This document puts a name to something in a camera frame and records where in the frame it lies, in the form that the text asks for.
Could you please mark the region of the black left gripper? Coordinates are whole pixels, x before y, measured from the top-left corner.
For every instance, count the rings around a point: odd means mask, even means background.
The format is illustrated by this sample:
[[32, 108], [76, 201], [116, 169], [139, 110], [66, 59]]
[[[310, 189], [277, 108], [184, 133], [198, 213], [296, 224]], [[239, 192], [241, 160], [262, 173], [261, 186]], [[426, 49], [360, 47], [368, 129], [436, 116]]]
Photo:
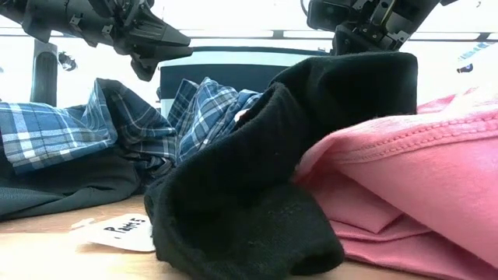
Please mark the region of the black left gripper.
[[58, 31], [91, 47], [112, 46], [119, 54], [130, 54], [142, 81], [152, 79], [160, 62], [193, 53], [191, 39], [155, 16], [146, 1], [29, 0], [21, 2], [21, 10], [21, 26], [30, 36], [47, 43]]

